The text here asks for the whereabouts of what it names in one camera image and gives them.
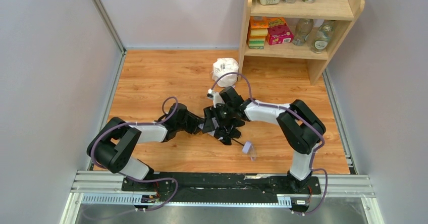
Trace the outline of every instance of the crumpled bag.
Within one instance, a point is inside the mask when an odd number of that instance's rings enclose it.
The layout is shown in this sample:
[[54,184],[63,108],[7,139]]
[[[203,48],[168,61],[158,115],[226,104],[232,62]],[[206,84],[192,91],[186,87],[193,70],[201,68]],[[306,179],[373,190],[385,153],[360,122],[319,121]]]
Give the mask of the crumpled bag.
[[[212,64],[212,79],[217,80],[223,74],[229,72],[238,72],[239,64],[235,59],[232,58],[221,58],[217,59],[217,62]],[[224,76],[217,82],[220,87],[232,86],[236,83],[238,75],[230,74]]]

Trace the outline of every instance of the shelf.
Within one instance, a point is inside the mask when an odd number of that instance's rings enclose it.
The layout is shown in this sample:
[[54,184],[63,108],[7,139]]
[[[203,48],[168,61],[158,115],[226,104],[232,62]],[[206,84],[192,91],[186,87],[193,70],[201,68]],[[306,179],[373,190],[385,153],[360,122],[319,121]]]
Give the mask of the shelf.
[[277,5],[267,6],[260,4],[259,0],[252,0],[251,15],[343,21],[355,19],[348,0],[316,0],[312,4],[302,0],[294,4],[280,1]]
[[[290,27],[290,30],[294,33],[295,28]],[[318,28],[314,28],[308,38],[308,41],[312,41],[315,37]],[[246,56],[259,56],[259,57],[272,57],[272,58],[288,58],[288,59],[315,59],[315,60],[328,60],[329,55],[326,50],[322,53],[314,53],[310,50],[308,43],[303,46],[295,46],[294,44],[284,43],[278,45],[269,45],[266,41],[264,42],[264,49],[249,49],[248,45],[245,48]]]

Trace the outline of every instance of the bottle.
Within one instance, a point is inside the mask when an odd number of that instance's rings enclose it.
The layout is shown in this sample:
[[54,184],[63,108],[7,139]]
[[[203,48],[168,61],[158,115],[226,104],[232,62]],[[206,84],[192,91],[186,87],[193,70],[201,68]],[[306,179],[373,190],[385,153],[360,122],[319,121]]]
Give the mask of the bottle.
[[323,24],[318,29],[318,32],[316,32],[316,37],[310,45],[311,51],[315,53],[321,53],[324,49],[326,49],[333,36],[334,22],[335,21],[333,20],[324,20]]
[[300,19],[294,33],[293,44],[303,46],[313,28],[313,19]]

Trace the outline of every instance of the wooden tabletop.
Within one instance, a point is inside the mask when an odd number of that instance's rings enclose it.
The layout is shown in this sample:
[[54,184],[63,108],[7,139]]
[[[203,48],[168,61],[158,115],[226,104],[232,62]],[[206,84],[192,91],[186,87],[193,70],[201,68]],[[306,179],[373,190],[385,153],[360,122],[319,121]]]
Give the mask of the wooden tabletop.
[[[214,81],[212,64],[217,58],[237,59],[237,50],[131,50],[125,59],[110,118],[152,122],[162,113],[162,102],[176,96],[189,111],[203,117],[203,108],[212,101],[206,97]],[[285,59],[248,57],[243,73],[250,80],[253,97],[264,102],[292,103],[301,99],[327,128],[326,144],[315,157],[314,167],[324,167],[329,174],[348,174],[349,168],[323,80],[311,86],[305,62]],[[236,90],[248,98],[244,80]],[[173,101],[166,104],[166,109]],[[242,146],[225,146],[210,135],[179,132],[165,143],[143,143],[133,156],[155,171],[286,173],[293,149],[280,127],[263,122],[249,122],[239,128],[241,142],[251,141],[257,160],[242,153]]]

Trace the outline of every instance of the white wall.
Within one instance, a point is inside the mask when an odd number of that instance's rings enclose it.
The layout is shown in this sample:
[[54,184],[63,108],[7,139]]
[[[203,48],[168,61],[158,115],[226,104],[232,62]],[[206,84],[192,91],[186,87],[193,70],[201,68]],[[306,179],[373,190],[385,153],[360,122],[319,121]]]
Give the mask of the white wall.
[[238,47],[244,0],[101,0],[125,47]]
[[0,222],[58,223],[120,53],[91,0],[0,0]]
[[366,0],[328,69],[385,222],[427,223],[427,0]]

